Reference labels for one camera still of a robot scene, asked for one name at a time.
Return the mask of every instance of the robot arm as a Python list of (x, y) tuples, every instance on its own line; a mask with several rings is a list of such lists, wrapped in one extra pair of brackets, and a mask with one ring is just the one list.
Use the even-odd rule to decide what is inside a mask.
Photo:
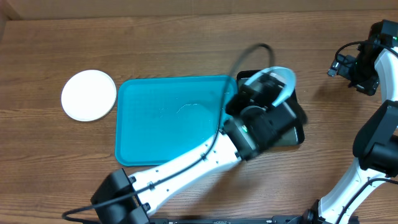
[[(372, 26), (368, 41), (382, 43), (398, 52), (394, 36), (397, 30), (395, 22), (378, 22)], [(362, 45), (358, 49), (360, 53), (356, 59), (339, 55), (346, 64), (335, 60), (328, 74), (337, 73), (349, 79), (350, 86), (367, 95), (373, 95), (380, 83), (383, 104), (356, 136), (353, 163), (333, 190), (319, 201), (316, 213), (321, 223), (336, 223), (344, 207), (367, 181), (398, 174), (398, 141), (394, 135), (398, 125), (398, 103), (395, 102), (398, 100), (398, 58), (373, 45)], [(353, 212), (381, 184), (383, 182), (377, 181), (367, 186), (346, 210), (340, 223), (348, 223)]]
[(232, 118), (218, 134), (161, 166), (129, 176), (123, 169), (110, 174), (91, 198), (92, 204), (134, 192), (136, 202), (131, 198), (96, 208), (102, 224), (146, 224), (166, 201), (198, 179), (256, 157), (288, 130), (306, 123), (301, 107), (289, 98), (294, 86), (295, 75), (287, 68), (261, 70), (227, 104)]
[[(202, 145), (170, 162), (130, 175), (129, 178), (134, 178), (136, 180), (132, 183), (133, 188), (143, 189), (193, 164), (198, 158), (201, 158), (201, 156), (205, 154), (213, 138), (214, 136), (209, 138)], [(148, 203), (150, 205), (150, 209), (147, 211), (150, 217), (158, 211), (166, 201), (189, 187), (196, 180), (214, 172), (230, 170), (240, 161), (241, 158), (238, 156), (238, 150), (231, 139), (226, 134), (219, 133), (214, 148), (205, 159), (191, 169), (163, 184), (159, 184), (151, 190), (138, 194), (138, 198), (142, 203)]]

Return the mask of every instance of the wooden table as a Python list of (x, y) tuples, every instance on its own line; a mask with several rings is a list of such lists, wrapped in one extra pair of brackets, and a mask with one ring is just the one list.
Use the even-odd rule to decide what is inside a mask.
[[(157, 216), (302, 214), (351, 164), (354, 137), (381, 104), (379, 91), (368, 97), (326, 75), (338, 47), (366, 39), (381, 19), (398, 21), (398, 11), (8, 22), (0, 44), (0, 223), (66, 223), (60, 214), (90, 204), (106, 175), (121, 167), (116, 107), (91, 123), (63, 112), (60, 94), (72, 75), (102, 70), (119, 88), (133, 78), (223, 74), (256, 42), (270, 44), (277, 64), (297, 74), (309, 118), (305, 142), (206, 177)], [(258, 51), (241, 69), (266, 66), (266, 52)], [(362, 223), (398, 223), (397, 200), (398, 188), (384, 184), (356, 214)]]

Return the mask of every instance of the teal plastic tray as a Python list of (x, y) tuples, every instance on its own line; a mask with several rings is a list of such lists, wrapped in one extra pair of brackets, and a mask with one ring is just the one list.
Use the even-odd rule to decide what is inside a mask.
[[(128, 80), (119, 89), (116, 159), (124, 166), (159, 165), (215, 133), (220, 100), (237, 92), (226, 75)], [(224, 113), (223, 120), (228, 118)]]

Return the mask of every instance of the black mount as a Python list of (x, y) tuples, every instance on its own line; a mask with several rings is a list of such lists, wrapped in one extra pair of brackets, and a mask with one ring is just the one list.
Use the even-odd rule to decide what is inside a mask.
[[(133, 193), (132, 183), (136, 180), (128, 178), (124, 169), (108, 175), (102, 182), (98, 190), (91, 198), (93, 205), (101, 202)], [(105, 207), (97, 208), (95, 212), (102, 224), (147, 224), (149, 218), (146, 211), (150, 206), (141, 204), (138, 197), (135, 196), (138, 205), (134, 202), (134, 197), (114, 203)]]
[[(398, 23), (383, 20), (372, 25), (367, 41), (386, 45), (388, 47), (397, 47)], [(382, 47), (375, 45), (359, 45), (359, 54), (356, 58), (347, 55), (338, 55), (338, 60), (333, 61), (329, 68), (328, 75), (334, 77), (341, 75), (351, 81), (349, 87), (355, 87), (356, 91), (373, 96), (379, 86), (379, 76), (374, 69), (374, 62), (383, 50)]]
[(386, 100), (355, 137), (353, 154), (361, 169), (373, 169), (389, 177), (398, 174), (398, 102)]
[[(240, 79), (249, 78), (259, 70), (238, 73)], [(248, 85), (240, 85), (238, 94), (226, 105), (232, 116), (224, 124), (224, 131), (236, 146), (239, 156), (250, 160), (272, 147), (287, 131), (296, 128), (298, 144), (304, 141), (303, 124), (307, 115), (295, 94), (277, 107), (272, 102), (279, 96), (284, 83), (263, 75)]]

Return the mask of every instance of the black cable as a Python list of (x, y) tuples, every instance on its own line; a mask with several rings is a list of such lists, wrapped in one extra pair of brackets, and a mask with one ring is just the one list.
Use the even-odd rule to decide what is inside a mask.
[(339, 60), (337, 57), (338, 57), (338, 54), (339, 54), (343, 49), (345, 49), (346, 47), (349, 47), (349, 46), (352, 46), (352, 45), (357, 45), (357, 44), (374, 45), (374, 46), (378, 46), (378, 47), (384, 48), (384, 49), (390, 51), (392, 54), (394, 54), (394, 55), (398, 58), (398, 53), (397, 53), (395, 50), (393, 50), (392, 48), (390, 48), (390, 47), (388, 47), (388, 46), (386, 46), (386, 45), (383, 45), (383, 44), (379, 44), (379, 43), (375, 43), (375, 42), (370, 42), (370, 41), (362, 40), (362, 41), (351, 42), (351, 43), (345, 44), (345, 45), (343, 45), (342, 47), (340, 47), (340, 48), (336, 51), (336, 54), (335, 54), (335, 60), (336, 60), (336, 62), (338, 62), (338, 63), (340, 63), (340, 64), (342, 64), (342, 65), (349, 65), (349, 64), (355, 63), (356, 61), (344, 62), (344, 61)]
[(349, 208), (349, 206), (350, 206), (350, 205), (355, 201), (355, 199), (365, 190), (365, 188), (366, 188), (367, 186), (371, 185), (371, 184), (372, 184), (373, 182), (375, 182), (375, 181), (384, 181), (384, 182), (388, 182), (388, 183), (391, 183), (391, 184), (397, 184), (397, 185), (398, 185), (398, 181), (390, 180), (390, 179), (386, 179), (386, 178), (375, 178), (375, 179), (371, 179), (371, 180), (367, 181), (366, 184), (364, 184), (364, 185), (360, 188), (360, 190), (354, 195), (354, 197), (351, 198), (351, 199), (348, 201), (347, 205), (343, 207), (343, 210), (341, 211), (341, 213), (340, 213), (340, 215), (339, 215), (339, 217), (338, 217), (338, 219), (337, 219), (337, 221), (336, 221), (335, 224), (339, 224), (339, 223), (340, 223), (341, 219), (343, 218), (343, 215), (347, 212), (347, 209)]
[[(241, 55), (239, 56), (239, 58), (237, 59), (237, 61), (236, 61), (236, 62), (233, 64), (233, 66), (231, 67), (231, 70), (229, 71), (228, 76), (229, 76), (229, 77), (233, 77), (234, 74), (237, 72), (239, 66), (240, 66), (240, 65), (242, 64), (242, 62), (244, 61), (244, 59), (246, 59), (246, 57), (247, 57), (249, 54), (253, 53), (256, 49), (258, 49), (258, 48), (260, 48), (260, 47), (264, 47), (265, 49), (268, 50), (268, 54), (269, 54), (269, 66), (270, 66), (270, 67), (273, 67), (273, 66), (274, 66), (274, 63), (275, 63), (274, 51), (272, 50), (272, 48), (271, 48), (269, 45), (259, 43), (259, 44), (254, 44), (254, 45), (248, 47), (244, 52), (241, 53)], [(115, 199), (112, 199), (112, 200), (108, 200), (108, 201), (106, 201), (106, 202), (97, 203), (97, 204), (95, 204), (95, 205), (90, 205), (90, 206), (87, 206), (87, 207), (81, 207), (81, 208), (76, 208), (76, 209), (73, 209), (73, 210), (69, 210), (69, 211), (64, 212), (64, 213), (62, 214), (62, 218), (63, 218), (64, 220), (68, 220), (68, 221), (71, 221), (71, 222), (80, 222), (80, 223), (85, 223), (85, 224), (100, 224), (100, 223), (95, 222), (95, 221), (85, 220), (85, 219), (81, 219), (81, 218), (72, 218), (72, 217), (69, 217), (68, 215), (72, 215), (72, 214), (79, 213), (79, 212), (84, 212), (84, 211), (91, 210), (91, 209), (97, 209), (97, 208), (105, 207), (105, 206), (108, 206), (108, 205), (111, 205), (111, 204), (118, 203), (118, 202), (120, 202), (120, 201), (129, 199), (129, 198), (131, 198), (131, 197), (133, 197), (133, 196), (135, 196), (135, 195), (137, 195), (137, 194), (139, 194), (139, 193), (141, 193), (141, 192), (144, 192), (144, 191), (146, 191), (146, 190), (149, 190), (150, 188), (153, 188), (153, 187), (155, 187), (156, 185), (159, 185), (159, 184), (161, 184), (161, 183), (164, 183), (164, 182), (166, 182), (166, 181), (168, 181), (168, 180), (170, 180), (170, 179), (172, 179), (172, 178), (174, 178), (174, 177), (176, 177), (176, 176), (178, 176), (178, 175), (184, 173), (185, 171), (191, 169), (192, 167), (194, 167), (195, 165), (197, 165), (199, 162), (201, 162), (202, 160), (204, 160), (204, 159), (206, 158), (206, 156), (207, 156), (207, 155), (211, 152), (211, 150), (213, 149), (213, 147), (214, 147), (214, 145), (215, 145), (215, 143), (216, 143), (217, 137), (218, 137), (218, 135), (219, 135), (219, 133), (220, 133), (219, 130), (220, 130), (220, 127), (221, 127), (221, 125), (222, 125), (221, 123), (223, 122), (222, 117), (223, 117), (223, 108), (224, 108), (225, 98), (226, 98), (226, 97), (225, 97), (225, 96), (226, 96), (225, 93), (227, 92), (228, 87), (229, 87), (229, 79), (225, 82), (225, 85), (224, 85), (224, 88), (223, 88), (223, 92), (222, 92), (222, 95), (221, 95), (222, 97), (221, 97), (221, 104), (220, 104), (220, 113), (218, 114), (218, 124), (217, 124), (216, 134), (215, 134), (215, 136), (214, 136), (214, 138), (213, 138), (213, 140), (212, 140), (212, 142), (211, 142), (211, 144), (210, 144), (210, 147), (207, 149), (207, 151), (205, 152), (205, 154), (204, 154), (203, 156), (201, 156), (201, 158), (199, 158), (197, 161), (195, 161), (195, 162), (192, 163), (191, 165), (187, 166), (186, 168), (184, 168), (184, 169), (182, 169), (182, 170), (180, 170), (180, 171), (178, 171), (178, 172), (176, 172), (176, 173), (174, 173), (174, 174), (172, 174), (172, 175), (170, 175), (170, 176), (168, 176), (168, 177), (166, 177), (166, 178), (164, 178), (164, 179), (162, 179), (162, 180), (158, 180), (158, 181), (155, 182), (154, 184), (149, 185), (149, 186), (147, 186), (147, 187), (144, 187), (143, 189), (139, 189), (139, 190), (137, 190), (137, 191), (135, 191), (135, 192), (129, 193), (129, 194), (127, 194), (127, 195), (123, 195), (123, 196), (121, 196), (121, 197), (118, 197), (118, 198), (115, 198)]]

